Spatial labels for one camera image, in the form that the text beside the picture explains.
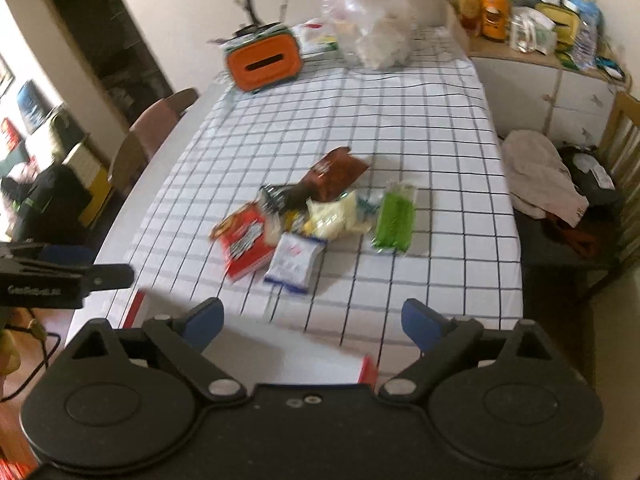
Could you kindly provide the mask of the green silver snack bag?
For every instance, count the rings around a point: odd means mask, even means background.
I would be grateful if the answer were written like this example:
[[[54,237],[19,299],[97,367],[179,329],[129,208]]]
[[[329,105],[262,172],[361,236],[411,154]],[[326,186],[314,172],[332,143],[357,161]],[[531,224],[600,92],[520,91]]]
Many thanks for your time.
[[[405,182],[386,185],[372,246],[378,250],[408,252],[416,218],[416,188]]]

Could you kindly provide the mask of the white blue milk snack bag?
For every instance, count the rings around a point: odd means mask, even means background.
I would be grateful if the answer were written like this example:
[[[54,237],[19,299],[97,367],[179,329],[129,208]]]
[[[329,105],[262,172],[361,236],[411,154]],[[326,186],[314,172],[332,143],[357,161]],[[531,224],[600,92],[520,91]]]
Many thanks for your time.
[[[264,281],[280,285],[296,294],[306,294],[314,263],[325,247],[324,240],[283,233],[264,275]]]

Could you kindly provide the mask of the yellow snack packet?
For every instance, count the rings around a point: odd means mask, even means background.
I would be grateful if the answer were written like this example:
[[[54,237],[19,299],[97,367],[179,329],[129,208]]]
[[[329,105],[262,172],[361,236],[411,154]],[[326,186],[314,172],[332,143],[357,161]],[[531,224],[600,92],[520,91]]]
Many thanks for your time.
[[[312,222],[307,209],[290,209],[281,214],[282,230],[284,232],[300,236],[311,236],[314,232]]]

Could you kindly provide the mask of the cream white snack bag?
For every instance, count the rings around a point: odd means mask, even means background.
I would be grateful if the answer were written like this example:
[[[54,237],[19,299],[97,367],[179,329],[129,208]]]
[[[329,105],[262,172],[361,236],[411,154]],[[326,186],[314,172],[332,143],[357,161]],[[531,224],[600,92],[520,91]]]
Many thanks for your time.
[[[371,222],[358,209],[356,191],[344,193],[338,200],[320,203],[307,200],[308,220],[303,233],[318,240],[336,240],[347,234],[366,234]]]

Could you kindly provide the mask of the black silver snack packet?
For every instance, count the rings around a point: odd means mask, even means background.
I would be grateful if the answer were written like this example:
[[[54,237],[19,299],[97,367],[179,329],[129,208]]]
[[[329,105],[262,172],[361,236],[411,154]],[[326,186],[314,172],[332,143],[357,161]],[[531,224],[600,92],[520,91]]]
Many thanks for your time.
[[[265,184],[258,192],[258,202],[267,214],[284,214],[285,211],[306,207],[310,189],[303,183]]]

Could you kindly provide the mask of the red white box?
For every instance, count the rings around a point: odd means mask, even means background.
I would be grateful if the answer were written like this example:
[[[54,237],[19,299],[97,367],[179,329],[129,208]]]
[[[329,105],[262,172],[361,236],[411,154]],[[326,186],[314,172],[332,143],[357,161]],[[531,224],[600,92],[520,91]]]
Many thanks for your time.
[[[140,327],[148,317],[145,296],[165,296],[153,289],[139,289],[130,304],[125,328]],[[378,369],[364,353],[344,350],[294,330],[262,321],[224,314],[224,328],[203,351],[203,356],[234,377],[247,389],[258,384],[351,385],[373,387]]]

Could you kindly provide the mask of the bright red snack bag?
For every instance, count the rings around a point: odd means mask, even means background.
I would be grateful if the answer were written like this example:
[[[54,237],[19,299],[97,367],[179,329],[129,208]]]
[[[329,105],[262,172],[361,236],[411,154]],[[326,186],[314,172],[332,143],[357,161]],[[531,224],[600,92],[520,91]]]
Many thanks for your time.
[[[246,203],[216,224],[209,239],[221,244],[226,277],[232,282],[270,263],[276,250],[267,243],[266,219],[255,202]]]

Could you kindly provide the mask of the pink cushioned chair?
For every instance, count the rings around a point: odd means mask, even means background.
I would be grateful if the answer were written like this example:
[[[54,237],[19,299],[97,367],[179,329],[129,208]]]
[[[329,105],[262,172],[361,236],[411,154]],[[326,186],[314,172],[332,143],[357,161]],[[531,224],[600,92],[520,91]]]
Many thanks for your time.
[[[199,97],[194,88],[180,90],[156,101],[134,122],[108,170],[108,182],[119,195],[129,195],[146,166]]]

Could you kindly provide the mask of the beige cloth on chair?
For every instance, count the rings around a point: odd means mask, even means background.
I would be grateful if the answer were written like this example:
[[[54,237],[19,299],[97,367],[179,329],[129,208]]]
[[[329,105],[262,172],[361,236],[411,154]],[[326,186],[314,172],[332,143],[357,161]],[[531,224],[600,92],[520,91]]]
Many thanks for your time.
[[[501,157],[516,210],[536,220],[552,214],[576,228],[589,202],[548,138],[532,130],[513,130],[501,144]]]

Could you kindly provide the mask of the dark red snack bag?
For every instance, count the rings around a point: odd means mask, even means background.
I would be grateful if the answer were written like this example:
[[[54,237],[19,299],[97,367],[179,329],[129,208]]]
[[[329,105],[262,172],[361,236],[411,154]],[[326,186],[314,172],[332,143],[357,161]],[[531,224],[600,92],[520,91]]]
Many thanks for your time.
[[[310,189],[309,198],[326,203],[336,200],[368,169],[369,164],[350,154],[348,146],[340,146],[318,160],[298,183]]]

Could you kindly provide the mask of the white wooden cabinet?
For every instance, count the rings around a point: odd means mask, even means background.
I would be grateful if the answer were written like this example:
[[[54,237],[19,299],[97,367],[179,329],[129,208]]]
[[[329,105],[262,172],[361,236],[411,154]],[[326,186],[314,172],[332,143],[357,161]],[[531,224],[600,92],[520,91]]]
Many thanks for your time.
[[[447,1],[444,8],[446,29],[475,65],[499,136],[527,129],[560,145],[600,143],[615,96],[629,89],[628,80],[600,70],[574,72],[552,55],[471,37],[456,5]]]

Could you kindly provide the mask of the orange green tissue box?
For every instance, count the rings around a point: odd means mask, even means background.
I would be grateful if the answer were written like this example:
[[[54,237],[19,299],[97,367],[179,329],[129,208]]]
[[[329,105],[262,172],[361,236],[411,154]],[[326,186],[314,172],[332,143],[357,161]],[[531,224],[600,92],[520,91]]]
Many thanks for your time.
[[[304,65],[295,35],[282,23],[244,27],[220,47],[229,75],[244,92],[295,79]]]

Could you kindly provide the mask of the water bottle with blue label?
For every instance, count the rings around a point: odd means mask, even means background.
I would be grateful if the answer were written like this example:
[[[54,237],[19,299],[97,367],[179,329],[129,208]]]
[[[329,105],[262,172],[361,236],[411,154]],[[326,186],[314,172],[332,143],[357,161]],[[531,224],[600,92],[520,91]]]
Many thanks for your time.
[[[576,6],[580,23],[574,41],[572,57],[575,65],[580,70],[590,70],[590,68],[596,67],[600,10],[590,0],[577,0]]]

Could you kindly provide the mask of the clear glass mug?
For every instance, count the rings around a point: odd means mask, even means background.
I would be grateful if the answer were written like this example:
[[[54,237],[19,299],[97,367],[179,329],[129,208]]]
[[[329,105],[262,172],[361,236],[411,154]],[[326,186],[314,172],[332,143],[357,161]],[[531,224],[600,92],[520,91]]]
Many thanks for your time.
[[[511,16],[510,48],[521,53],[534,52],[537,47],[535,22],[528,16]]]

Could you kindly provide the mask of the amber honey jar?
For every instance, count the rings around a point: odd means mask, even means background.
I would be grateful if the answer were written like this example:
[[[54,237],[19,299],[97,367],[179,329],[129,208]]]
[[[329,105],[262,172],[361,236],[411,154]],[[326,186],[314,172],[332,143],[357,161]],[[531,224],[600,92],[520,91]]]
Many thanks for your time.
[[[472,37],[477,37],[482,28],[482,0],[458,0],[459,21]]]

